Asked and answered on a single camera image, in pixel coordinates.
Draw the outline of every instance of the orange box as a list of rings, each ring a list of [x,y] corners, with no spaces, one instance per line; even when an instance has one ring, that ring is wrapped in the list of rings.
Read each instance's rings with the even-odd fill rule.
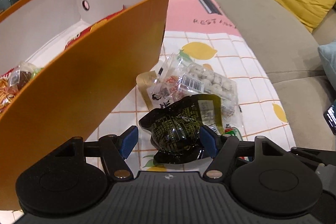
[[[24,60],[44,67],[0,116],[0,210],[20,208],[21,172],[86,139],[159,59],[168,0],[86,0],[88,10],[83,1],[20,0],[0,15],[0,75]]]

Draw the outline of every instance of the snack bag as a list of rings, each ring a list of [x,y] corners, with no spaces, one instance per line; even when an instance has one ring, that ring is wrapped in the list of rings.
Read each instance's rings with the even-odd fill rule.
[[[188,95],[216,94],[221,98],[222,117],[233,116],[238,107],[236,82],[194,63],[190,58],[172,54],[166,61],[152,90],[153,100],[176,102]]]
[[[19,91],[32,79],[38,68],[33,64],[27,62],[21,62],[8,77],[8,89],[7,91],[13,95],[19,93]]]
[[[37,68],[33,64],[21,62],[16,68],[0,77],[0,115],[20,90],[41,70],[42,68]]]
[[[213,94],[186,96],[166,108],[155,108],[139,121],[151,132],[151,143],[159,151],[157,163],[182,164],[207,157],[199,141],[199,130],[207,125],[224,133],[221,99]]]
[[[8,82],[5,78],[0,78],[0,114],[12,102],[14,95],[7,92]]]

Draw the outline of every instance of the metal screw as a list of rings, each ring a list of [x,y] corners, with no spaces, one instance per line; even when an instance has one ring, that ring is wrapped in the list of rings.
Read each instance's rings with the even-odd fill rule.
[[[223,173],[220,172],[219,170],[210,170],[206,173],[208,178],[211,179],[219,179],[222,177]]]
[[[117,170],[114,172],[114,176],[118,179],[125,179],[128,178],[131,175],[131,173],[127,170]]]

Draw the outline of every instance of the sofa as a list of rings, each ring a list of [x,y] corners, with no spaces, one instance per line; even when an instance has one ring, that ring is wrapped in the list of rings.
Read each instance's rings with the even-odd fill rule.
[[[237,26],[273,83],[296,145],[335,150],[336,140],[323,113],[336,99],[325,76],[318,46],[336,38],[331,10],[310,33],[274,0],[216,0]]]

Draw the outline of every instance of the smartphone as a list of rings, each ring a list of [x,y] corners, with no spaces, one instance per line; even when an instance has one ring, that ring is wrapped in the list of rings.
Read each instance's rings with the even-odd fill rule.
[[[336,118],[335,118],[335,111],[334,111],[335,104],[336,104],[336,101],[323,114],[325,120],[327,121],[327,124],[329,125],[334,135],[336,135]]]

